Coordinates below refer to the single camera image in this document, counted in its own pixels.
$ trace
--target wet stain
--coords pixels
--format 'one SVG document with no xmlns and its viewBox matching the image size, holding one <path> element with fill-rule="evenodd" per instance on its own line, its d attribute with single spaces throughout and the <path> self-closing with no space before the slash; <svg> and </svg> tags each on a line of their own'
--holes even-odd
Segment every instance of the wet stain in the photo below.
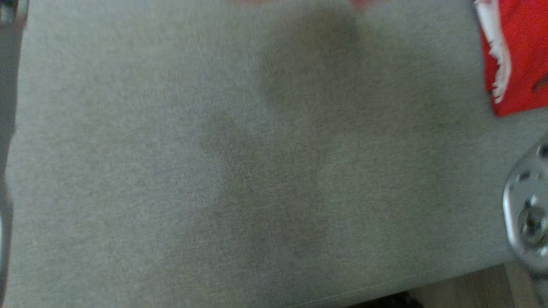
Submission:
<svg viewBox="0 0 548 308">
<path fill-rule="evenodd" d="M 351 16 L 316 10 L 281 25 L 268 41 L 258 68 L 260 89 L 275 120 L 289 129 L 267 138 L 215 112 L 200 144 L 222 161 L 224 191 L 202 209 L 193 229 L 214 221 L 216 232 L 236 241 L 237 249 L 227 247 L 234 253 L 228 258 L 247 256 L 239 280 L 273 264 L 299 272 L 299 260 L 323 251 L 330 226 L 318 174 L 332 138 L 361 122 L 361 107 L 348 97 L 361 83 L 364 54 Z"/>
</svg>

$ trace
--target red towel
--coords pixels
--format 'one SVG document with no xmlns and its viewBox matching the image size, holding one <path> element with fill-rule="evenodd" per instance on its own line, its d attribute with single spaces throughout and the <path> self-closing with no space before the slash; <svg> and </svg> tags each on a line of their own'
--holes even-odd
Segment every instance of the red towel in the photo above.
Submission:
<svg viewBox="0 0 548 308">
<path fill-rule="evenodd" d="M 476 0 L 497 116 L 548 106 L 548 2 Z"/>
</svg>

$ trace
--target wooden floor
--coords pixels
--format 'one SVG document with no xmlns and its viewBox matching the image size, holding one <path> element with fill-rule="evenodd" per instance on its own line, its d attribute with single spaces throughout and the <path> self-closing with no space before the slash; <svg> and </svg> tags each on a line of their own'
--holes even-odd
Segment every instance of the wooden floor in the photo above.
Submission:
<svg viewBox="0 0 548 308">
<path fill-rule="evenodd" d="M 517 263 L 409 292 L 424 308 L 540 308 L 529 275 Z"/>
</svg>

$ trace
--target fabric texture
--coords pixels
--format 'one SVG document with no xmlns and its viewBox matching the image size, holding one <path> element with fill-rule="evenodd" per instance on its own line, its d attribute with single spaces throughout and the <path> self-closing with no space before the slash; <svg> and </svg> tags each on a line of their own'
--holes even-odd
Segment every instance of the fabric texture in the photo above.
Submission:
<svg viewBox="0 0 548 308">
<path fill-rule="evenodd" d="M 548 111 L 496 119 L 469 1 L 34 1 L 12 307 L 337 307 L 505 262 Z"/>
<path fill-rule="evenodd" d="M 476 4 L 483 19 L 486 90 L 493 92 L 495 114 L 548 106 L 548 5 L 519 0 L 477 0 Z M 486 13 L 492 10 L 498 13 Z"/>
</svg>

